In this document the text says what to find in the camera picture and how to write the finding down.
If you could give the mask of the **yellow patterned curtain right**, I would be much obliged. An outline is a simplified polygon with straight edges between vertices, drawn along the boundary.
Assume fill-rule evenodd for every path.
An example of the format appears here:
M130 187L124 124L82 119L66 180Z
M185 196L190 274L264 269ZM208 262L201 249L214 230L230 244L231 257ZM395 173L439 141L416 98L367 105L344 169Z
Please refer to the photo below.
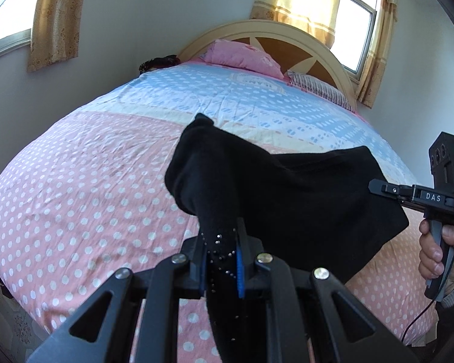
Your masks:
M398 0L377 0L376 20L367 58L355 95L362 105L373 108L385 74L394 27L398 20Z

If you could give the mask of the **striped pillow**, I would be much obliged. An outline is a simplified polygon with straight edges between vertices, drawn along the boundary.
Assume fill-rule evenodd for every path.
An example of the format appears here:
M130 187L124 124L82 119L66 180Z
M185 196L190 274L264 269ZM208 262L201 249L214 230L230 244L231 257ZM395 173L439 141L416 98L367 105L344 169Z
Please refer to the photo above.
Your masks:
M325 83L312 75L301 74L288 70L285 73L285 77L291 85L302 89L305 92L313 93L314 95L322 97L325 100L341 106L350 112L356 112L355 107L352 106L348 98L339 89L336 89L334 86Z

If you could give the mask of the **cream wooden headboard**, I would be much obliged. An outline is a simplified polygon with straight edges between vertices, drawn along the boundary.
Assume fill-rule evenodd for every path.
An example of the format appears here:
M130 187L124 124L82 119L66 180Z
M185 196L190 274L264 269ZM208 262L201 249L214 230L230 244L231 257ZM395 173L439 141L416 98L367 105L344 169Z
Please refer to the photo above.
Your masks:
M323 80L340 90L352 108L357 107L354 87L344 66L328 47L303 30L275 21L236 21L208 30L184 47L178 58L185 62L198 57L217 39L257 47L270 54L282 72L291 70Z

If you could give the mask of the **window behind headboard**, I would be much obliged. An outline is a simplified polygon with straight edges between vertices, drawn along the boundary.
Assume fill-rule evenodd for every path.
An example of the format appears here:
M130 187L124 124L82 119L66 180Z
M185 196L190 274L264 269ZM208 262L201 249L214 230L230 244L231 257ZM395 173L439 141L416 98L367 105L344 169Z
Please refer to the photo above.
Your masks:
M340 0L331 53L358 80L377 18L377 0Z

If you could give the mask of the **yellow patterned curtain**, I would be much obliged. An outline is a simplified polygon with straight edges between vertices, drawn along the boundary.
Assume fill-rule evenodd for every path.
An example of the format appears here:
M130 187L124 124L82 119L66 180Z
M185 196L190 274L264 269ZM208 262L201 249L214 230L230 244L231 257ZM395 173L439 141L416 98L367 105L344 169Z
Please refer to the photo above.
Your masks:
M340 0L255 0L250 17L296 27L332 47Z
M398 0L377 0L376 20L367 58L355 95L362 105L373 108L385 74L394 27L398 20Z

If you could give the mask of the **pink blue dotted bedspread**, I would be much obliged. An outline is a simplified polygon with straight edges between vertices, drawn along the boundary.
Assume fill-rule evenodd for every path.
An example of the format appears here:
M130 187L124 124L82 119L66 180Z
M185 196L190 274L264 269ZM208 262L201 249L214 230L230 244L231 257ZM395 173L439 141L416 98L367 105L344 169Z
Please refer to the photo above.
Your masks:
M151 268L196 235L164 175L200 113L272 153L365 146L388 181L416 182L359 116L283 81L200 62L141 75L56 122L0 175L0 277L40 336L115 270Z

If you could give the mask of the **side window curtain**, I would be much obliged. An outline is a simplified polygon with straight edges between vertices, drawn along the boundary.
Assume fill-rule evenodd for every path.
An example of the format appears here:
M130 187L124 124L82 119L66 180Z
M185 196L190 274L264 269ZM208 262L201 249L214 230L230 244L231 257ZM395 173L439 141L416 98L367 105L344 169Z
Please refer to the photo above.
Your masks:
M37 0L27 71L78 56L84 0Z

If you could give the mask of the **pink pillow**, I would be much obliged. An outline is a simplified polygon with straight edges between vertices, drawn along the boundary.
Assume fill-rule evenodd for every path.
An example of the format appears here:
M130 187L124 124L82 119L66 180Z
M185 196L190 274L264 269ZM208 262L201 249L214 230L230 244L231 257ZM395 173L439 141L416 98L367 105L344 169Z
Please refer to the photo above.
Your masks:
M203 53L201 59L210 64L250 70L282 80L280 64L270 54L257 47L226 39L217 39Z

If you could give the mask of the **yellow patterned curtain left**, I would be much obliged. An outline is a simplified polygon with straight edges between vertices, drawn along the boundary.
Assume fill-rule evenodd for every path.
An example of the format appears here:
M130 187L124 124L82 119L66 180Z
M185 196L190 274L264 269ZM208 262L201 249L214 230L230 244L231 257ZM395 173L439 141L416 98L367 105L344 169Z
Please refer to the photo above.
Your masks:
M340 0L255 0L250 17L296 27L332 47Z

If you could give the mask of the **black object beside bed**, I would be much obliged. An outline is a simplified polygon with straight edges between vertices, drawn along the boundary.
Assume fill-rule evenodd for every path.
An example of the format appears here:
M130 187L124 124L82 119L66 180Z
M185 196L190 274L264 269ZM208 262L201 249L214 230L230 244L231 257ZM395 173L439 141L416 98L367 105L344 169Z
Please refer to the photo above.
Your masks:
M144 61L139 67L139 74L142 75L152 70L175 67L180 64L180 59L176 55L168 55L165 57L155 57L151 60Z

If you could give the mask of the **black pants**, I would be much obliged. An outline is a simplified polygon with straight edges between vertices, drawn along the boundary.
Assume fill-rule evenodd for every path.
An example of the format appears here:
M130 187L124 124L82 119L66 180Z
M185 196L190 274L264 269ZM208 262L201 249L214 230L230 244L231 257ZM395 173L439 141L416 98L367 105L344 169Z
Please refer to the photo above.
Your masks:
M199 221L211 269L207 312L223 362L266 359L265 324L235 286L238 225L289 266L324 267L347 282L408 227L400 204L370 192L370 182L382 178L367 147L272 154L195 116L165 184L178 208Z

